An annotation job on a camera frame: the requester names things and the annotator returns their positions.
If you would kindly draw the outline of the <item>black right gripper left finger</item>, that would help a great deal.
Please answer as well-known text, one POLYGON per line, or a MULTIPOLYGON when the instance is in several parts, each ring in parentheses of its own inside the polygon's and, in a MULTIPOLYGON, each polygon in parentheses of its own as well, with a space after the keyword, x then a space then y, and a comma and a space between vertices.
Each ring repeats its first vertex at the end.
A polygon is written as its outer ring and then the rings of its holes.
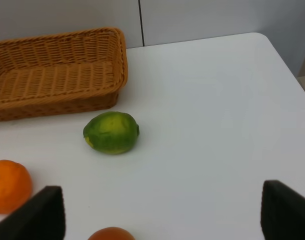
POLYGON ((60 186, 46 186, 0 221, 0 240, 63 240, 66 215, 60 186))

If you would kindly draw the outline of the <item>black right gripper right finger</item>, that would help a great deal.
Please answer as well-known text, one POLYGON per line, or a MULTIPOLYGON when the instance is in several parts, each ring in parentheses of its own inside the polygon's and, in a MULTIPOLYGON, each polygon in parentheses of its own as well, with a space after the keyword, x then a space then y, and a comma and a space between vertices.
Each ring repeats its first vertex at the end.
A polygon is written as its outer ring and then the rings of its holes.
POLYGON ((305 197, 279 180, 266 180, 260 225, 266 240, 305 240, 305 197))

